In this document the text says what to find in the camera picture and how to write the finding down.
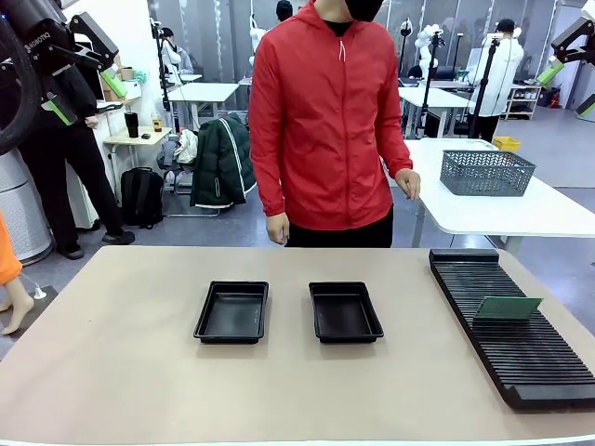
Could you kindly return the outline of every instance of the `gray basket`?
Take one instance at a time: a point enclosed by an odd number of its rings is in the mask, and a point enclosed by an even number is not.
[[[440,180],[454,195],[522,197],[535,170],[509,151],[444,151]]]

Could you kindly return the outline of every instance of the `man's left hand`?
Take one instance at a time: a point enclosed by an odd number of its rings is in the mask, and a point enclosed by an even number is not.
[[[97,118],[97,116],[89,116],[85,118],[85,124],[89,128],[97,128],[97,126],[99,125],[99,119]]]
[[[421,192],[421,178],[417,172],[411,169],[401,169],[397,172],[395,181],[409,200],[414,200],[419,196]]]

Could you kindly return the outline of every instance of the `yellow container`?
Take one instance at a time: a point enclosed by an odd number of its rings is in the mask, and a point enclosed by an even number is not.
[[[495,137],[494,145],[502,151],[517,151],[521,142],[513,137]]]

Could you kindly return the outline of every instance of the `black cup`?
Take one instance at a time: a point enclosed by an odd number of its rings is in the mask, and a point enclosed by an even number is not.
[[[131,138],[139,137],[139,116],[136,113],[127,111],[124,113],[126,119],[126,127],[128,127],[128,135]]]

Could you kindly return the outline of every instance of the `ribbed black rack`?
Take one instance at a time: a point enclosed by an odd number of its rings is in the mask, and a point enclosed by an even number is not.
[[[432,250],[430,266],[504,401],[514,409],[595,408],[595,377],[548,320],[475,320],[487,296],[525,294],[494,250]]]

